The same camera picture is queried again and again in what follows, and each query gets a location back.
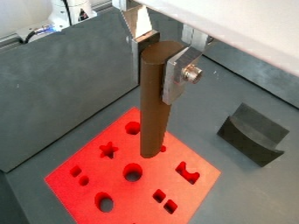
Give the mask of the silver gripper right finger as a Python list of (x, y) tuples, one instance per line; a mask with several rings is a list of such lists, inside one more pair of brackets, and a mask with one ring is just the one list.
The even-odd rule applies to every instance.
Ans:
[(198, 82), (202, 71), (197, 68), (197, 62), (213, 38), (185, 24), (181, 29), (181, 41), (186, 46), (165, 63), (162, 102), (166, 105), (170, 105), (182, 94), (188, 82), (192, 84)]

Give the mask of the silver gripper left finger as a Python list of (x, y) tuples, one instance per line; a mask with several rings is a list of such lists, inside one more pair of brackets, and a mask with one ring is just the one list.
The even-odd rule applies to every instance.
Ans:
[(148, 10), (144, 5), (122, 12), (122, 17), (130, 32), (133, 81), (140, 83), (140, 54), (141, 51), (160, 39), (160, 33), (153, 29)]

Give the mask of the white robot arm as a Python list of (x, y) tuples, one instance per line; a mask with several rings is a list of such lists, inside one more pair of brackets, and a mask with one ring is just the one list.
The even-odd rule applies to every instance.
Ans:
[[(152, 29), (148, 11), (136, 0), (110, 0), (125, 21), (129, 30), (133, 54), (133, 77), (140, 81), (141, 51), (160, 39), (160, 33)], [(34, 35), (58, 32), (61, 29), (93, 18), (97, 13), (90, 9), (89, 0), (50, 0), (48, 20), (17, 35), (28, 43)], [(201, 78), (201, 70), (196, 67), (204, 50), (211, 46), (213, 37), (196, 30), (182, 22), (181, 41), (188, 45), (166, 61), (162, 72), (161, 100), (166, 105), (182, 94), (185, 83), (196, 83)]]

